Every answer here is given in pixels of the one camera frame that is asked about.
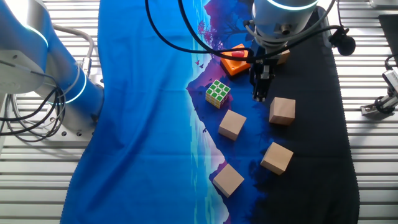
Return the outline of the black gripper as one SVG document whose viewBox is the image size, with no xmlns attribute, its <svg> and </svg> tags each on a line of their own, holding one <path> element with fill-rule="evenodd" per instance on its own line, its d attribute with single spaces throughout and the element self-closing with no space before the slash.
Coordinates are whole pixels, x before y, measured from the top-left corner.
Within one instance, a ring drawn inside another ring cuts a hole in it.
<svg viewBox="0 0 398 224">
<path fill-rule="evenodd" d="M 279 56 L 265 56 L 265 51 L 250 51 L 249 56 L 259 57 L 259 59 L 250 62 L 252 97 L 253 100 L 264 101 L 267 98 L 273 68 L 277 65 Z"/>
</svg>

